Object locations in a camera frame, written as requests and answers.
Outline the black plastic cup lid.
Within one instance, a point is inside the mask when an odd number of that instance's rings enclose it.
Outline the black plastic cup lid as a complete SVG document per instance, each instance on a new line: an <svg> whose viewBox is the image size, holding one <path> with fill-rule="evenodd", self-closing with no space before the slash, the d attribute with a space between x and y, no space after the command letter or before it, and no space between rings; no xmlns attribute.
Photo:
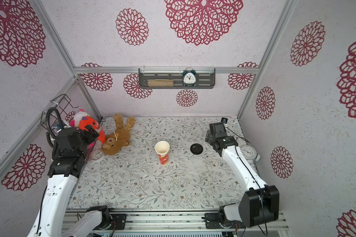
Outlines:
<svg viewBox="0 0 356 237"><path fill-rule="evenodd" d="M200 155L203 153L203 146L198 144L198 143L194 143L191 145L190 147L190 151L194 154L194 155Z"/></svg>

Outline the red white paper cup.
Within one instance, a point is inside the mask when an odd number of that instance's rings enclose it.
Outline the red white paper cup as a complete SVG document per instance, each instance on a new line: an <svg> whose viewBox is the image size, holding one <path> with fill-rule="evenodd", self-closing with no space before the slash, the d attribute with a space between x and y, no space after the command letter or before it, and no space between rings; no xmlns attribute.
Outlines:
<svg viewBox="0 0 356 237"><path fill-rule="evenodd" d="M169 161L170 144L167 141L159 141L155 144L155 152L158 155L161 165L166 165Z"/></svg>

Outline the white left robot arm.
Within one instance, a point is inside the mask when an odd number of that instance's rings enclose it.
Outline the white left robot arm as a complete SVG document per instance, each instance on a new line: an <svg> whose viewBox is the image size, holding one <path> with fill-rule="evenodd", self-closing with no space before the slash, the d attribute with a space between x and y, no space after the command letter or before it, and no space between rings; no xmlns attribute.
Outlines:
<svg viewBox="0 0 356 237"><path fill-rule="evenodd" d="M48 171L40 211L29 232L30 237L85 237L95 228L110 226L110 214L106 206L91 207L87 213L65 233L63 218L85 167L88 146L99 138L91 125L84 130L76 127L62 129L58 134L48 128L48 143L53 147L52 164Z"/></svg>

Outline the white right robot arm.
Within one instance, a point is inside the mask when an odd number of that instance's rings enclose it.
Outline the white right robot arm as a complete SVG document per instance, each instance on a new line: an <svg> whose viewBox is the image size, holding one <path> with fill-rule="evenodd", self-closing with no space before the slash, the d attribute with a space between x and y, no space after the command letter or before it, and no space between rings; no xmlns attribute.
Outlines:
<svg viewBox="0 0 356 237"><path fill-rule="evenodd" d="M230 227L240 222L243 227L254 227L279 218L280 193L276 186L269 186L247 162L241 148L232 136L225 132L217 135L207 130L205 141L228 163L239 179L244 192L240 202L221 206L219 224Z"/></svg>

